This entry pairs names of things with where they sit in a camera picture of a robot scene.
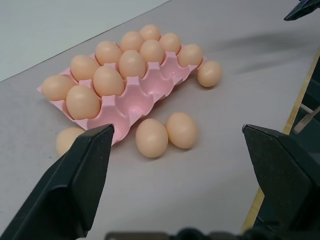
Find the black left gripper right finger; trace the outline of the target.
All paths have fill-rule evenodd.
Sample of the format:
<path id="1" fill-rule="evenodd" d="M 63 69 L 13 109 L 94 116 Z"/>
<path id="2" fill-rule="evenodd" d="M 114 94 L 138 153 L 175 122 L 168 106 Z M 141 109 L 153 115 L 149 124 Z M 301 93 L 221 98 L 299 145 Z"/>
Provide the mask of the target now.
<path id="1" fill-rule="evenodd" d="M 320 237 L 320 152 L 261 126 L 245 124 L 242 133 L 264 194 L 254 226 L 281 237 Z"/>

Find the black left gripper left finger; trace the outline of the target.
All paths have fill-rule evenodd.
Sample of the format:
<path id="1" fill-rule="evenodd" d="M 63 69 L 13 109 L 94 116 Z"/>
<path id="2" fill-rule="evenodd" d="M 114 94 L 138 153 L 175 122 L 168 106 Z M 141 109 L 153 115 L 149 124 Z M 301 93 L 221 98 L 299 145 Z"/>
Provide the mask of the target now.
<path id="1" fill-rule="evenodd" d="M 79 135 L 41 177 L 0 240 L 77 240 L 93 226 L 105 186 L 115 129 Z"/>

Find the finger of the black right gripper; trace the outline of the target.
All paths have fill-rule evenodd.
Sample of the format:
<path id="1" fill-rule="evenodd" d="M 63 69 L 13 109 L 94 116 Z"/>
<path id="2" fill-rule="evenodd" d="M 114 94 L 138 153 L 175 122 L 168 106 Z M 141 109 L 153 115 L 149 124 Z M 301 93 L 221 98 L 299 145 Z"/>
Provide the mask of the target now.
<path id="1" fill-rule="evenodd" d="M 295 21 L 316 9 L 320 9 L 320 0 L 299 0 L 300 2 L 284 17 L 285 21 Z"/>

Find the pink plastic egg tray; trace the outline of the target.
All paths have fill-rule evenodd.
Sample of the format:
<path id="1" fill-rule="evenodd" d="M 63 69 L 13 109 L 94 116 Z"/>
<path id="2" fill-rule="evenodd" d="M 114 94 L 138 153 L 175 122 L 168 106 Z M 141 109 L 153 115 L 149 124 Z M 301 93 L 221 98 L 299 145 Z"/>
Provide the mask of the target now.
<path id="1" fill-rule="evenodd" d="M 72 79 L 76 84 L 75 86 L 86 86 L 95 92 L 100 101 L 100 112 L 95 118 L 73 119 L 67 109 L 66 100 L 49 101 L 84 130 L 106 124 L 113 124 L 113 142 L 117 143 L 128 134 L 131 126 L 138 119 L 150 113 L 157 101 L 167 97 L 176 85 L 184 82 L 192 71 L 200 66 L 188 65 L 181 67 L 177 59 L 178 54 L 176 55 L 174 52 L 166 51 L 164 52 L 162 64 L 158 62 L 145 63 L 146 73 L 143 78 L 135 76 L 123 79 L 122 77 L 124 81 L 124 92 L 120 96 L 111 95 L 100 97 L 94 88 L 93 79 L 77 81 L 73 77 L 70 67 L 56 74 Z M 89 56 L 97 61 L 95 54 Z M 119 64 L 106 63 L 100 65 L 100 67 L 101 66 L 112 67 L 120 74 Z"/>

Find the beige egg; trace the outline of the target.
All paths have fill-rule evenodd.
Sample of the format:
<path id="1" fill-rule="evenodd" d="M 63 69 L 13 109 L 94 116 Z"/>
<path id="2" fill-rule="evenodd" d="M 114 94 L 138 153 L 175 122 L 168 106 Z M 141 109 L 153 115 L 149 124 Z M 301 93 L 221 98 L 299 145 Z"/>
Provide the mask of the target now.
<path id="1" fill-rule="evenodd" d="M 197 80 L 203 87 L 210 88 L 222 79 L 223 68 L 217 61 L 206 61 L 197 71 Z"/>
<path id="2" fill-rule="evenodd" d="M 139 53 L 143 57 L 146 64 L 158 62 L 161 65 L 165 58 L 165 50 L 159 41 L 154 39 L 146 40 L 142 44 Z"/>
<path id="3" fill-rule="evenodd" d="M 129 31 L 122 37 L 119 48 L 122 52 L 128 50 L 139 52 L 143 43 L 144 39 L 137 31 Z"/>
<path id="4" fill-rule="evenodd" d="M 66 100 L 69 90 L 75 85 L 76 83 L 67 76 L 53 75 L 44 80 L 41 93 L 49 101 Z"/>
<path id="5" fill-rule="evenodd" d="M 66 107 L 75 120 L 94 119 L 101 110 L 100 99 L 85 85 L 76 85 L 68 91 Z"/>
<path id="6" fill-rule="evenodd" d="M 146 64 L 136 50 L 126 50 L 119 59 L 119 73 L 123 79 L 127 77 L 143 78 L 146 74 Z"/>
<path id="7" fill-rule="evenodd" d="M 96 59 L 88 55 L 77 55 L 70 63 L 70 71 L 79 82 L 81 80 L 93 79 L 96 70 L 100 67 Z"/>
<path id="8" fill-rule="evenodd" d="M 176 33 L 166 33 L 161 36 L 159 43 L 166 52 L 174 52 L 176 55 L 181 49 L 181 41 Z"/>
<path id="9" fill-rule="evenodd" d="M 122 51 L 114 42 L 102 41 L 96 46 L 95 58 L 101 66 L 110 63 L 118 65 L 121 56 Z"/>
<path id="10" fill-rule="evenodd" d="M 147 41 L 147 40 L 159 41 L 161 38 L 161 32 L 159 28 L 154 24 L 145 25 L 139 30 L 139 34 L 144 41 Z"/>
<path id="11" fill-rule="evenodd" d="M 198 137 L 195 121 L 184 112 L 171 114 L 165 123 L 165 128 L 170 142 L 181 149 L 191 148 Z"/>
<path id="12" fill-rule="evenodd" d="M 185 45 L 177 55 L 178 64 L 181 67 L 199 66 L 203 59 L 203 51 L 196 44 Z"/>
<path id="13" fill-rule="evenodd" d="M 96 70 L 93 75 L 93 86 L 100 97 L 121 96 L 125 89 L 122 76 L 110 66 L 101 66 Z"/>
<path id="14" fill-rule="evenodd" d="M 56 137 L 56 151 L 61 157 L 72 146 L 75 139 L 85 131 L 82 128 L 70 127 L 62 130 Z"/>
<path id="15" fill-rule="evenodd" d="M 135 133 L 139 152 L 148 158 L 157 158 L 167 149 L 169 137 L 165 126 L 158 120 L 148 118 L 142 121 Z"/>

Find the white chair leg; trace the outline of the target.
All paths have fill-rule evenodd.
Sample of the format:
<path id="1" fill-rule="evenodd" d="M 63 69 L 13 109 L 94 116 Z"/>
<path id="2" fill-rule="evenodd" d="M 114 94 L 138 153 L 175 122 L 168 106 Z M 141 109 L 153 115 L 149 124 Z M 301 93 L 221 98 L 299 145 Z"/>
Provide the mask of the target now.
<path id="1" fill-rule="evenodd" d="M 316 114 L 320 112 L 320 105 L 315 110 L 312 110 L 311 108 L 301 103 L 299 108 L 304 110 L 307 114 L 293 128 L 293 132 L 295 134 L 299 134 L 316 116 Z"/>

